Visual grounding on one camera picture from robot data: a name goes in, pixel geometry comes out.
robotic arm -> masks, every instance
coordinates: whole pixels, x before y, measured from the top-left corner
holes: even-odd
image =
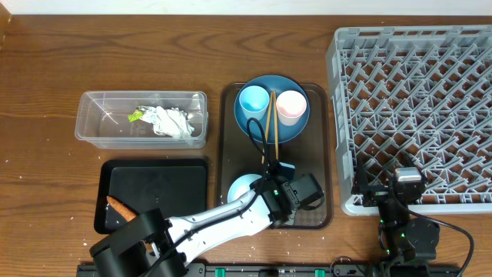
[[[263,185],[260,182],[252,183],[251,190],[235,201],[197,215],[165,220],[159,210],[139,215],[91,248],[99,276],[184,276],[185,266],[209,249],[277,228],[288,221],[292,210],[309,209],[309,204],[323,199],[313,175],[291,182],[273,175]],[[155,254],[160,255],[152,265],[143,242],[155,244]]]

black tray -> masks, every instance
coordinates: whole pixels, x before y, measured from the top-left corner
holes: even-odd
[[[94,230],[110,234],[126,223],[108,206],[108,195],[137,214],[160,208],[166,219],[203,212],[207,181],[207,163],[202,159],[107,161],[101,168]]]
[[[227,86],[221,99],[221,134],[218,155],[218,187],[216,202],[227,203],[228,190],[238,177],[261,172],[261,155],[234,117],[234,101],[244,83]],[[286,229],[322,229],[333,217],[331,178],[329,170],[328,103],[322,87],[301,84],[306,92],[311,114],[304,131],[289,142],[279,145],[279,159],[296,167],[296,176],[313,173],[324,188],[325,202],[314,211],[298,211]],[[274,156],[274,147],[270,147]]]

wooden table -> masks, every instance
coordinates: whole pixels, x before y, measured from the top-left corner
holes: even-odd
[[[324,54],[339,27],[491,23],[492,17],[14,15],[0,51],[0,275],[73,276],[78,264],[91,261],[88,250],[103,237],[92,223],[100,168],[109,159],[206,156],[212,207],[220,94],[227,84],[272,73],[327,90]],[[80,142],[75,117],[89,90],[203,91],[207,145],[186,152],[117,151]],[[345,215],[334,166],[331,171],[335,210],[328,228],[267,230],[203,258],[229,264],[329,264],[339,255],[377,261],[384,255],[379,219]],[[489,275],[492,215],[438,218],[474,236],[467,276]],[[467,250],[463,235],[441,229],[437,262],[461,265]]]

black cable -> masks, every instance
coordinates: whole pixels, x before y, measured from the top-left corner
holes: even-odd
[[[467,258],[464,260],[464,264],[461,266],[460,271],[456,275],[456,277],[461,277],[463,275],[464,270],[467,268],[468,264],[471,261],[471,256],[474,254],[475,243],[474,243],[474,238],[470,235],[470,233],[467,232],[466,230],[458,227],[458,226],[452,225],[452,224],[447,223],[447,222],[442,222],[441,220],[433,219],[433,218],[430,218],[430,217],[425,216],[425,215],[421,215],[418,212],[414,212],[414,211],[411,211],[409,208],[406,208],[403,204],[400,203],[400,200],[398,200],[396,194],[394,193],[394,189],[393,189],[392,185],[390,186],[390,193],[395,198],[396,203],[398,204],[398,207],[400,207],[400,209],[403,209],[404,211],[406,211],[406,212],[410,213],[411,215],[416,216],[418,218],[426,219],[427,221],[430,221],[430,222],[451,228],[455,231],[461,232],[468,238],[468,240],[470,241],[470,250],[468,250]]]
[[[254,142],[254,139],[253,139],[253,135],[251,134],[251,130],[249,128],[249,125],[251,122],[254,122],[258,125],[259,129],[260,129],[260,133],[261,133],[261,141],[263,143],[263,149],[264,149],[264,152],[261,151],[261,149],[256,145],[256,142]],[[211,222],[208,222],[208,223],[205,223],[203,224],[202,226],[199,226],[197,227],[196,229],[193,229],[191,231],[188,231],[186,232],[182,237],[180,237],[180,239],[178,241],[176,241],[165,253],[164,255],[161,255],[159,257],[159,259],[157,259],[153,264],[152,266],[148,269],[148,271],[143,275],[143,277],[149,277],[152,275],[152,273],[154,273],[154,271],[159,267],[159,265],[169,257],[169,255],[174,251],[176,250],[176,248],[181,244],[183,243],[185,240],[189,239],[190,237],[193,236],[193,234],[197,233],[197,232],[200,232],[201,230],[203,229],[206,229],[210,226],[213,226],[213,225],[216,225],[216,224],[219,224],[219,223],[222,223],[222,222],[225,222],[229,219],[233,219],[235,218],[236,216],[241,216],[243,213],[245,213],[247,210],[249,210],[249,208],[254,204],[254,201],[256,201],[256,198],[260,195],[260,191],[261,191],[261,188],[263,187],[263,184],[264,184],[264,180],[266,178],[266,175],[267,175],[267,171],[268,171],[268,161],[269,161],[269,154],[268,154],[268,144],[267,144],[267,141],[266,141],[266,138],[264,136],[264,132],[263,132],[263,128],[261,127],[261,123],[256,119],[256,118],[250,118],[248,119],[248,123],[246,124],[246,129],[248,130],[248,136],[249,136],[249,139],[253,142],[254,144],[254,147],[262,154],[264,155],[265,157],[265,163],[264,163],[264,166],[263,166],[263,173],[262,173],[262,177],[261,177],[261,182],[260,182],[260,185],[258,186],[258,189],[256,190],[253,198],[251,199],[251,201],[241,210],[241,211],[238,211],[236,213],[233,213],[231,215],[228,215],[224,218],[221,218],[221,219],[217,219],[217,220],[214,220],[214,221],[211,221]]]

